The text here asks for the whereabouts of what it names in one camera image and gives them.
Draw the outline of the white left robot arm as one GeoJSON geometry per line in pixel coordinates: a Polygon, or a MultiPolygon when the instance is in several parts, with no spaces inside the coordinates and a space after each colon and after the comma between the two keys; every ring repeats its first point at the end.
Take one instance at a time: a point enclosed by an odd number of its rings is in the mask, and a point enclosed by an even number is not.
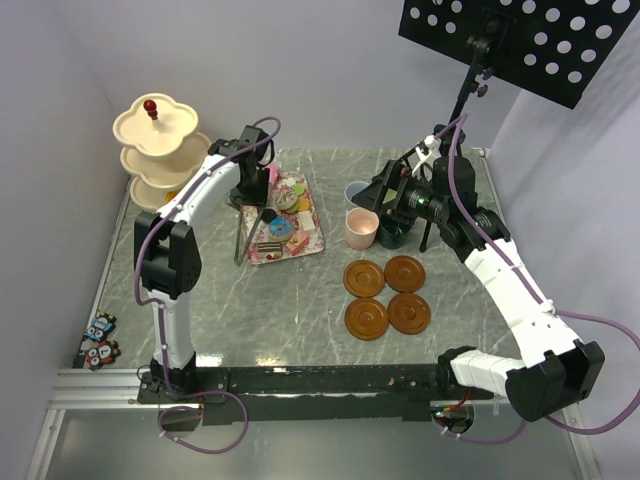
{"type": "Polygon", "coordinates": [[[176,402],[189,400],[198,388],[189,319],[189,294],[202,271],[195,230],[224,201],[238,210],[266,206],[269,171],[262,160],[275,154],[275,135],[261,128],[268,121],[281,127],[267,116],[245,126],[237,139],[214,142],[177,196],[134,222],[134,298],[152,308],[156,335],[150,372],[176,402]]]}

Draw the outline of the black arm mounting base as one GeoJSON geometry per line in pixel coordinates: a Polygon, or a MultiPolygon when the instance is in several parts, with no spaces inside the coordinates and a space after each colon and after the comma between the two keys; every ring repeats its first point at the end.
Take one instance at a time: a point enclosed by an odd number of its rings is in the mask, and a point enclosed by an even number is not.
{"type": "Polygon", "coordinates": [[[429,421],[433,405],[462,399],[489,400],[481,389],[444,385],[434,364],[202,367],[196,371],[191,399],[171,396],[151,374],[144,373],[137,402],[144,406],[202,407],[206,426],[243,420],[240,398],[248,419],[298,421],[399,418],[429,421]],[[201,393],[213,390],[213,395],[201,393]]]}

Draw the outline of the metal serving tongs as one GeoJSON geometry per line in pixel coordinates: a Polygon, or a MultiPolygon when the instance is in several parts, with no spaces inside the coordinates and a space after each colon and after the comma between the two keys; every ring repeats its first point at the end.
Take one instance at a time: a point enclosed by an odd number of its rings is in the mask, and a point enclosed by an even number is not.
{"type": "Polygon", "coordinates": [[[234,258],[233,258],[233,261],[236,266],[241,266],[243,264],[247,251],[249,249],[249,246],[261,222],[262,214],[264,210],[265,210],[264,207],[261,207],[261,206],[256,207],[256,217],[248,233],[243,232],[245,209],[241,207],[238,210],[238,225],[237,225],[237,233],[236,233],[234,258]]]}

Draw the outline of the pink toy popsicle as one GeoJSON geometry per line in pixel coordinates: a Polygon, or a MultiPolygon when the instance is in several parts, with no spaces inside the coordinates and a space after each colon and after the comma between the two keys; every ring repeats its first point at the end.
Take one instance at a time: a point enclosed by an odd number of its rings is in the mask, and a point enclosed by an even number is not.
{"type": "Polygon", "coordinates": [[[270,164],[267,166],[269,171],[269,183],[274,185],[277,182],[279,170],[276,164],[270,164]]]}

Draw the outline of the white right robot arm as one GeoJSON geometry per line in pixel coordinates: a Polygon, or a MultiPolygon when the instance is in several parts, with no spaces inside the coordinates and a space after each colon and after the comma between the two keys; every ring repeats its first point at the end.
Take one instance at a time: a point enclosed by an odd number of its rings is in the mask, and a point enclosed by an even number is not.
{"type": "Polygon", "coordinates": [[[436,385],[448,398],[469,388],[509,400],[533,422],[589,397],[605,361],[597,342],[585,343],[554,312],[526,270],[501,217],[478,203],[475,170],[456,156],[436,159],[430,180],[389,160],[354,197],[357,206],[401,223],[435,225],[444,243],[478,279],[519,348],[517,359],[471,346],[438,358],[436,385]]]}

